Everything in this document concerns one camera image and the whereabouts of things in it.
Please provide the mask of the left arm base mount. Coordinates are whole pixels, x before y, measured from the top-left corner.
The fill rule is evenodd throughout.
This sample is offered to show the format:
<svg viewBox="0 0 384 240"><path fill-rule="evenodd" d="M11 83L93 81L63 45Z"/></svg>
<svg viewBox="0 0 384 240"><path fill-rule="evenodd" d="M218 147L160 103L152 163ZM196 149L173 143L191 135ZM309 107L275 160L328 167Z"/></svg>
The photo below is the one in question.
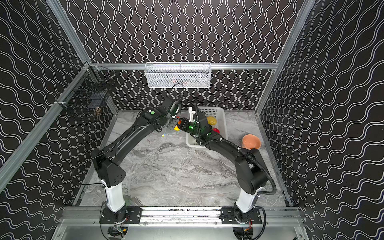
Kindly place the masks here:
<svg viewBox="0 0 384 240"><path fill-rule="evenodd" d="M139 224L143 209L140 207L123 206L117 212L111 211L108 207L102 210L101 224Z"/></svg>

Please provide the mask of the yellow potato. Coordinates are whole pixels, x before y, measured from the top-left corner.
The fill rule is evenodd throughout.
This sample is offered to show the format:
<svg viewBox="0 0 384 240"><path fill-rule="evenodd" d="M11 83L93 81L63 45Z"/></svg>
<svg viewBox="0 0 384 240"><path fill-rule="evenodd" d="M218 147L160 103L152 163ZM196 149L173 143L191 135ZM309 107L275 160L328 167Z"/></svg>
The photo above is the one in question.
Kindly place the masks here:
<svg viewBox="0 0 384 240"><path fill-rule="evenodd" d="M214 126L217 124L217 119L212 116L207 116L207 122L209 125Z"/></svg>

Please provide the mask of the clear zip top bag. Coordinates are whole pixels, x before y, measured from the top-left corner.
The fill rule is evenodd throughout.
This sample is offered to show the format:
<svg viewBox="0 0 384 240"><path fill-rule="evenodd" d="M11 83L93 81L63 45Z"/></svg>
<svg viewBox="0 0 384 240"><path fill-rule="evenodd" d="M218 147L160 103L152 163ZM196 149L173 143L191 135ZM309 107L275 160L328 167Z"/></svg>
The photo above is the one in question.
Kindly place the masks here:
<svg viewBox="0 0 384 240"><path fill-rule="evenodd" d="M182 130L178 127L178 122L180 120L180 116L171 117L166 126L162 128L162 138L175 136L176 134L181 133Z"/></svg>

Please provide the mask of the red yellow mango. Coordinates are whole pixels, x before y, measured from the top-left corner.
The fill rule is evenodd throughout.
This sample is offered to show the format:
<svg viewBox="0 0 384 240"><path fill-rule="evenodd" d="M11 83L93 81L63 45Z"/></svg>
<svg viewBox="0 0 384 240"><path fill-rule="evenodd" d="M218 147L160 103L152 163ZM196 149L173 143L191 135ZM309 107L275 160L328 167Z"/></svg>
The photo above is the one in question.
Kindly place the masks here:
<svg viewBox="0 0 384 240"><path fill-rule="evenodd" d="M175 127L174 127L174 130L175 130L175 131L177 131L177 132L180 131L180 128L179 128L179 127L180 127L181 123L182 123L182 121L178 121L178 122L177 122L177 124L176 124Z"/></svg>

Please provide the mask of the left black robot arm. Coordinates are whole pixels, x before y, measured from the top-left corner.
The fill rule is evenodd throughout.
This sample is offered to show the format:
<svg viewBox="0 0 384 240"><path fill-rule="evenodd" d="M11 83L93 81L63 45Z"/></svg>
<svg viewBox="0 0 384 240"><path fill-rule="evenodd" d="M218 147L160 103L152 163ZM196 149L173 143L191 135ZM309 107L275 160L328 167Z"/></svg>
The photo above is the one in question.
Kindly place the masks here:
<svg viewBox="0 0 384 240"><path fill-rule="evenodd" d="M125 208L122 182L126 177L120 164L130 151L153 132L176 125L181 103L166 97L158 107L147 107L139 112L134 123L112 143L93 157L94 168L105 186L108 209L117 213Z"/></svg>

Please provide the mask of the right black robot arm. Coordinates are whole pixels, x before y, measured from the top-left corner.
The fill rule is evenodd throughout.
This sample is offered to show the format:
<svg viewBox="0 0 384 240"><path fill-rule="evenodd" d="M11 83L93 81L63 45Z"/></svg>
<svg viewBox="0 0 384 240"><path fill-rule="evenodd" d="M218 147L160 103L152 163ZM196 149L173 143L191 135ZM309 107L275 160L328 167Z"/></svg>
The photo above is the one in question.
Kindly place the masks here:
<svg viewBox="0 0 384 240"><path fill-rule="evenodd" d="M200 147L217 152L234 163L241 187L234 206L238 213L250 213L261 195L271 196L277 192L276 183L259 150L241 148L225 139L213 130L206 118L193 122L181 118L177 127L192 136Z"/></svg>

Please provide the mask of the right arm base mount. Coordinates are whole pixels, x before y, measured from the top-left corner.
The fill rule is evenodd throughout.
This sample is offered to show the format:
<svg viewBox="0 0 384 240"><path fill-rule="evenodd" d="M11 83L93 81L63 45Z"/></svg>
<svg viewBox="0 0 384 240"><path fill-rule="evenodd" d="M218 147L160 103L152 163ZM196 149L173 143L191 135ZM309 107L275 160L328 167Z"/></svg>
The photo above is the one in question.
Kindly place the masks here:
<svg viewBox="0 0 384 240"><path fill-rule="evenodd" d="M261 213L259 209L252 208L246 213L243 213L237 205L233 207L222 207L220 210L219 219L223 225L241 225L241 224L261 224Z"/></svg>

